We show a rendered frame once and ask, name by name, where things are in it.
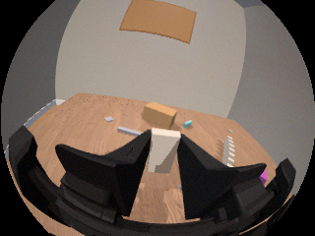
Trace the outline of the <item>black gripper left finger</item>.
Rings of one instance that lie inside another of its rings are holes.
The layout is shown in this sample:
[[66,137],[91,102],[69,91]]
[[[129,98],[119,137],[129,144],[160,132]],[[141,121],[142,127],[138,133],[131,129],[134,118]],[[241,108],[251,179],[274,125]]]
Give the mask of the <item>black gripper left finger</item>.
[[55,152],[66,172],[68,170],[83,180],[111,190],[118,207],[121,207],[122,216],[130,216],[149,158],[152,138],[153,130],[149,129],[122,148],[103,156],[63,143],[55,146]]

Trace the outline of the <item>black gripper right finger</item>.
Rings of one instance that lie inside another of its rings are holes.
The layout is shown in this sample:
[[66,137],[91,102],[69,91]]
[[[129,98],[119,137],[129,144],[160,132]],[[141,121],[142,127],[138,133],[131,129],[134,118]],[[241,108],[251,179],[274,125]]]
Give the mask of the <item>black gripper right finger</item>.
[[200,212],[223,197],[233,185],[253,180],[263,174],[267,164],[229,166],[212,157],[192,139],[180,134],[177,162],[180,168],[185,220],[200,219]]

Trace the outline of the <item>small teal block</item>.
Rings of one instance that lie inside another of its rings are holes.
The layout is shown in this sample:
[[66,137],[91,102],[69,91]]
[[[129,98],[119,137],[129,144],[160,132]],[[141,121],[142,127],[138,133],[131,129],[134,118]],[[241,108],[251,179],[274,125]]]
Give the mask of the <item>small teal block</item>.
[[186,129],[186,127],[192,126],[192,121],[188,121],[184,123],[184,129]]

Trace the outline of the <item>pink square block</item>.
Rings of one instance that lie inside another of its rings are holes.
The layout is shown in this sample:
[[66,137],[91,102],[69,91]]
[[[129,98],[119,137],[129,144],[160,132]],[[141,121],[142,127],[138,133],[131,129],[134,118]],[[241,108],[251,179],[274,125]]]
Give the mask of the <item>pink square block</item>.
[[263,185],[267,182],[267,170],[264,170],[263,174],[261,174],[260,180],[263,181]]

